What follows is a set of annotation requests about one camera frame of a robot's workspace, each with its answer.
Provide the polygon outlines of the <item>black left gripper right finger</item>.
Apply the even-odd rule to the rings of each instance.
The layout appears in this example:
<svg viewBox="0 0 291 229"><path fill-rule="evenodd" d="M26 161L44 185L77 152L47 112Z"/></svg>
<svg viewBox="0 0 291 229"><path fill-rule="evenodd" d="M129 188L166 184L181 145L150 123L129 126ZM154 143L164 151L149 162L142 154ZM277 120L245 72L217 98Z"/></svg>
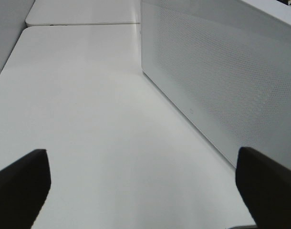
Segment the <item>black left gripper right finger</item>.
<svg viewBox="0 0 291 229"><path fill-rule="evenodd" d="M291 170L241 147L235 171L241 198L259 229L291 229Z"/></svg>

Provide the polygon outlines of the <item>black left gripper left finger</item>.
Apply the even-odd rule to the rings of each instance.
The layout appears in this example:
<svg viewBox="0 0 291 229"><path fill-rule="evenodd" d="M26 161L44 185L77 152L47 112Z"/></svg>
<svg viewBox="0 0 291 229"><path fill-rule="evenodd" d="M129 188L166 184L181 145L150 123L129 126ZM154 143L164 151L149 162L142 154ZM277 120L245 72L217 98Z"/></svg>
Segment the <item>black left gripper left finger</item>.
<svg viewBox="0 0 291 229"><path fill-rule="evenodd" d="M0 171L0 229L30 229L51 188L47 151L35 149Z"/></svg>

